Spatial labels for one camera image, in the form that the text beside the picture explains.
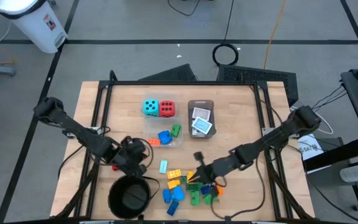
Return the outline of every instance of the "red dice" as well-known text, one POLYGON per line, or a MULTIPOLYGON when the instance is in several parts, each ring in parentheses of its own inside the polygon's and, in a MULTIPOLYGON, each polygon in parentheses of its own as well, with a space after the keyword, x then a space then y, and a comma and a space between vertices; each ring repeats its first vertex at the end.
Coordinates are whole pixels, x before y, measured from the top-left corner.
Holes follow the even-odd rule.
POLYGON ((160 111, 160 117, 170 118, 175 115, 175 103, 173 101, 161 101, 158 109, 160 111))

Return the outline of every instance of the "trash can lid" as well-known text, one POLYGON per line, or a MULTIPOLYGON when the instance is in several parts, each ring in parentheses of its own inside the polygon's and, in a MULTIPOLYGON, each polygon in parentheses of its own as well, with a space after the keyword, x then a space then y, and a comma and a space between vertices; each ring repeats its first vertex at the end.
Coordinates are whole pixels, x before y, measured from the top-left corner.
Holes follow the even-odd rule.
POLYGON ((27 11, 35 11, 46 0, 0 0, 0 13, 7 15, 28 14, 27 11))

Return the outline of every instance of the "wooden table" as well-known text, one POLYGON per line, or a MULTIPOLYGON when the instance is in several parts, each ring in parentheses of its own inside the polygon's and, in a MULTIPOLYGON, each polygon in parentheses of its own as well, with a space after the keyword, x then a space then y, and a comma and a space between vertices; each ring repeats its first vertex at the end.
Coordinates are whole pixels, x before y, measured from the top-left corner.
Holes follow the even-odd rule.
MULTIPOLYGON (((286 119, 290 110, 283 83, 268 83, 270 101, 272 107, 282 119, 286 119)), ((74 119, 83 126, 90 126, 98 82, 83 82, 78 99, 74 119)), ((143 137, 144 117, 140 112, 142 95, 148 91, 163 91, 179 94, 178 117, 183 118, 183 144, 179 148, 154 149, 154 161, 146 172, 147 176, 158 179, 161 183, 160 192, 150 202, 144 212, 145 220, 217 220, 212 214, 209 205, 201 202, 198 207, 190 204, 190 195, 180 202, 179 207, 171 217, 167 214, 169 204, 163 202, 162 189, 167 188, 167 177, 159 174, 158 169, 161 159, 168 160, 168 169, 181 169, 183 173, 194 170, 199 166, 194 160, 193 153, 201 151, 205 157, 205 163, 228 155, 228 150, 247 142, 253 142, 261 137, 258 115, 253 91, 247 86, 142 86, 142 85, 114 85, 112 88, 111 104, 109 109, 107 126, 111 132, 107 135, 117 141, 121 141, 127 135, 143 137), (211 139, 192 139, 188 133, 187 103, 190 100, 213 100, 216 134, 211 139)), ((101 121, 103 109, 100 110, 98 121, 101 121)), ((264 111, 267 124, 267 112, 264 111)), ((290 140, 292 146, 297 147, 295 140, 290 140)), ((79 143, 69 140, 65 157, 70 155, 79 143)), ((71 199, 78 188, 85 150, 71 158, 63 167, 58 181, 55 199, 52 205, 51 215, 56 215, 71 199)), ((283 165, 287 178, 288 188, 307 213, 314 216, 310 193, 306 183, 300 153, 286 147, 282 151, 283 165)), ((266 186, 266 201, 264 206, 250 213, 238 215, 234 220, 274 220, 272 198, 270 194, 269 178, 265 166, 263 153, 259 156, 259 167, 266 186)), ((117 219, 108 207, 108 193, 112 184, 120 178, 122 172, 114 172, 111 167, 100 167, 98 183, 94 198, 92 219, 117 219)), ((262 200, 262 186, 255 166, 245 171, 234 171, 226 176, 227 187, 224 195, 219 198, 219 203, 214 203, 214 208, 221 216, 258 206, 262 200)), ((152 192, 157 189, 155 182, 149 182, 152 192)), ((282 195, 278 190, 280 208, 285 216, 282 195)), ((81 214, 85 214, 88 193, 85 193, 81 214)))

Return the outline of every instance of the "green lego brick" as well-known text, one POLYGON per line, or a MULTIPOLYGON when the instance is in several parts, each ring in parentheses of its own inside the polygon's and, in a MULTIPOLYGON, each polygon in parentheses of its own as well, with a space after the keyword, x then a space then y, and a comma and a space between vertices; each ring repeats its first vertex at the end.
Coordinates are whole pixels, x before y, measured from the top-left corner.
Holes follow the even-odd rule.
POLYGON ((180 124, 172 125, 171 136, 177 138, 180 131, 180 124))
POLYGON ((200 191, 202 186, 201 183, 186 184, 186 191, 200 191))
POLYGON ((187 176, 181 176, 180 177, 180 183, 185 184, 187 182, 187 176))
POLYGON ((191 193, 191 204, 192 205, 200 205, 200 192, 195 191, 191 193))
POLYGON ((211 199, 212 199, 212 195, 211 194, 208 194, 204 197, 204 202, 205 204, 209 205, 211 204, 211 199))

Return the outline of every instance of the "concrete floor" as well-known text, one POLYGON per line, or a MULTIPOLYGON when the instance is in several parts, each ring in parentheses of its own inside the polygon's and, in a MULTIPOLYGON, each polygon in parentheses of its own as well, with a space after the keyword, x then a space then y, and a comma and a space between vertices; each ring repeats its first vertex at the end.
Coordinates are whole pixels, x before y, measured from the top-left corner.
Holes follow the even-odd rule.
MULTIPOLYGON (((358 25, 358 0, 347 0, 358 25)), ((165 40, 204 39, 205 44, 66 44, 57 63, 48 92, 61 99, 73 115, 81 82, 105 80, 113 69, 120 80, 137 80, 189 63, 200 80, 215 80, 218 68, 211 59, 216 44, 226 31, 230 2, 201 0, 191 17, 169 8, 166 1, 57 1, 53 9, 66 24, 74 6, 70 40, 165 40)), ((227 39, 268 40, 280 12, 281 1, 236 0, 227 39)), ((195 1, 172 0, 183 11, 191 11, 195 1)), ((0 16, 0 36, 8 21, 0 16)), ((321 40, 320 44, 273 44, 267 68, 295 72, 301 102, 310 105, 339 86, 339 74, 358 68, 358 44, 330 44, 327 40, 357 40, 345 10, 338 0, 288 0, 277 40, 321 40)), ((27 40, 12 26, 6 40, 27 40)), ((50 69, 53 54, 44 54, 33 44, 1 44, 16 59, 17 75, 0 75, 0 205, 21 151, 36 105, 50 69)), ((237 65, 263 68, 265 44, 236 44, 240 48, 237 65)), ((219 50, 218 60, 229 62, 232 52, 219 50)), ((6 61, 0 52, 0 61, 6 61)), ((319 113, 334 128, 334 136, 345 142, 358 138, 358 120, 347 97, 321 108, 319 113)), ((317 137, 332 137, 316 133, 317 137)), ((67 140, 56 129, 38 125, 29 154, 14 193, 6 222, 48 218, 57 184, 57 170, 63 160, 67 140)), ((351 210, 356 198, 350 186, 315 183, 337 205, 351 210)), ((355 221, 327 204, 310 188, 316 216, 334 222, 355 221)))

